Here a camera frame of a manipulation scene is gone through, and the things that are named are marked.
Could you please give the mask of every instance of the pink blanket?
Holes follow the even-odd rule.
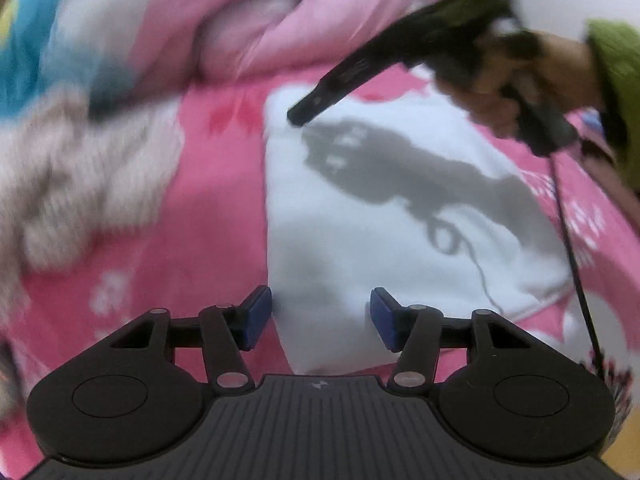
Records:
[[[420,0],[433,3],[437,0]],[[246,0],[203,32],[199,68],[209,80],[341,60],[402,16],[416,0]]]
[[[164,307],[174,317],[194,316],[210,304],[237,302],[266,282],[264,101],[284,83],[315,82],[323,73],[313,70],[188,92],[180,111],[186,143],[159,223],[140,234],[100,240],[69,276],[35,274],[26,280],[30,301],[6,334],[28,388],[145,310]],[[368,100],[388,100],[424,85],[390,70],[358,93]],[[543,210],[556,220],[546,162],[514,142],[492,142],[517,163]],[[559,155],[558,163],[607,361],[615,370],[640,370],[640,241],[572,158]],[[521,325],[570,357],[588,360],[574,294]],[[244,357],[255,379],[290,371],[273,323],[257,349]],[[463,365],[464,358],[464,352],[443,354],[438,378]],[[178,352],[178,364],[202,378],[197,352]],[[385,376],[388,370],[377,372]],[[0,450],[3,472],[15,479],[40,459],[22,416],[2,432]]]

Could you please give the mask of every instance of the white cloth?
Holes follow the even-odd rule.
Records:
[[[269,284],[295,373],[393,362],[369,319],[372,288],[446,316],[521,318],[570,280],[555,229],[517,167],[439,94],[347,97],[304,129],[266,104]]]
[[[88,119],[88,97],[53,90],[0,132],[0,318],[25,269],[65,269],[94,233],[156,219],[184,136],[176,102]]]

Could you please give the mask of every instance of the black gripper base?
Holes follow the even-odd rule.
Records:
[[[84,469],[48,459],[30,480],[614,480],[595,458],[553,467],[496,462],[462,446],[427,402],[366,377],[267,376],[216,400],[177,447]]]

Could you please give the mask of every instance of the fluffy fabric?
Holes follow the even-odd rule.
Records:
[[[62,82],[92,104],[337,62],[414,0],[9,0],[0,14],[0,117]]]
[[[139,108],[102,123],[88,99],[59,89],[0,136],[0,314],[23,269],[71,266],[95,232],[135,228],[158,215],[180,159],[175,105]]]

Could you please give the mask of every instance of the human hand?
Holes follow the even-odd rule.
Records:
[[[500,95],[500,89],[520,72],[532,74],[539,90],[563,112],[587,106],[602,110],[595,62],[587,44],[551,34],[538,37],[542,55],[533,60],[510,56],[500,38],[485,41],[482,70],[471,89],[452,85],[437,75],[436,84],[454,104],[469,111],[473,122],[489,127],[497,137],[511,137],[518,131],[520,106]]]

